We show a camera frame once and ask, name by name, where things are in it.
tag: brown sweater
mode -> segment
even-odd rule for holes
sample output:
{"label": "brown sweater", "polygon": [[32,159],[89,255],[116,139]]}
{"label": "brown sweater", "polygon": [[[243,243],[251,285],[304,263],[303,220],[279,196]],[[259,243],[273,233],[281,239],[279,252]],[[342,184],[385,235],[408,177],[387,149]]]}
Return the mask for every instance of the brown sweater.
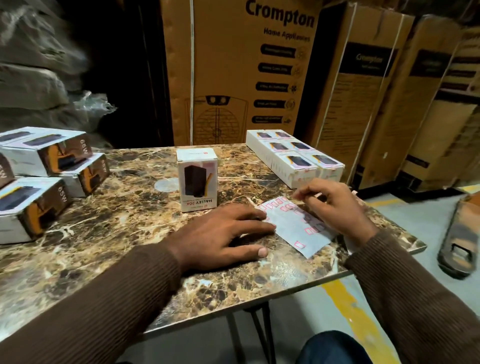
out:
{"label": "brown sweater", "polygon": [[[477,316],[382,231],[347,260],[404,363],[480,363]],[[0,343],[9,364],[114,363],[179,288],[160,244],[138,246]]]}

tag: person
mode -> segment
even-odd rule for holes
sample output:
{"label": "person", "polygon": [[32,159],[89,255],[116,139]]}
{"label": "person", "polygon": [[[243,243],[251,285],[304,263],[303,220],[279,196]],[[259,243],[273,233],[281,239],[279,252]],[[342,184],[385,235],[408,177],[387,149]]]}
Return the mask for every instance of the person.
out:
{"label": "person", "polygon": [[[313,195],[321,192],[322,202]],[[391,234],[379,230],[342,183],[315,179],[298,189],[330,227],[359,248],[345,265],[403,363],[480,363],[477,316],[445,289]],[[261,245],[229,247],[246,233],[273,233],[264,212],[242,204],[193,218],[162,242],[132,248],[111,268],[0,343],[8,364],[114,363],[159,315],[180,286],[182,273],[211,270],[267,256]],[[299,364],[371,363],[353,338],[321,333]]]}

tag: marble tabletop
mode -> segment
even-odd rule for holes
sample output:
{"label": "marble tabletop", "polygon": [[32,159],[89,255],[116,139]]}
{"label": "marble tabletop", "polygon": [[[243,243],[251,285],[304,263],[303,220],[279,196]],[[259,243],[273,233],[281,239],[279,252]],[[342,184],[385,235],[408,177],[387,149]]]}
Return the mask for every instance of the marble tabletop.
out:
{"label": "marble tabletop", "polygon": [[[258,205],[292,190],[245,145],[213,146],[219,157],[218,203]],[[76,199],[33,243],[0,245],[0,340],[81,288],[133,246],[160,241],[205,211],[181,213],[175,148],[119,149],[107,153],[111,176],[85,199]],[[426,245],[367,207],[411,253]],[[261,238],[268,257],[183,280],[147,333],[179,328],[346,276],[348,253],[335,240],[305,259],[278,235]]]}

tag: hand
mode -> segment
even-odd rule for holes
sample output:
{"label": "hand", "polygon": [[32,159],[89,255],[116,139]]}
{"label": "hand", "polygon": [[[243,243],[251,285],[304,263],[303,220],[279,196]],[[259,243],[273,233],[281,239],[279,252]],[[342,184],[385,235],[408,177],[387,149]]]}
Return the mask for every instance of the hand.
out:
{"label": "hand", "polygon": [[242,234],[273,233],[276,226],[260,220],[263,211],[243,204],[217,207],[167,236],[163,243],[173,253],[182,272],[189,269],[211,270],[231,264],[265,258],[268,250],[262,245],[229,247],[232,239]]}
{"label": "hand", "polygon": [[[326,196],[326,202],[313,196],[319,192]],[[357,246],[365,244],[378,232],[344,183],[315,178],[295,191],[293,197],[304,201],[328,226],[350,238]]]}

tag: person's left hand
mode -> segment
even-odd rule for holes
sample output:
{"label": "person's left hand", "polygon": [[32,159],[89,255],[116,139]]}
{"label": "person's left hand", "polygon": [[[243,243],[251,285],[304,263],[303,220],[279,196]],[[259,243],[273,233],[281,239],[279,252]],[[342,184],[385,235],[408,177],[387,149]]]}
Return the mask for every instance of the person's left hand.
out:
{"label": "person's left hand", "polygon": [[211,270],[240,261],[265,258],[262,245],[229,247],[232,239],[250,233],[273,233],[276,226],[260,220],[267,215],[244,204],[217,207],[167,236],[162,243],[172,252],[182,272],[189,269]]}

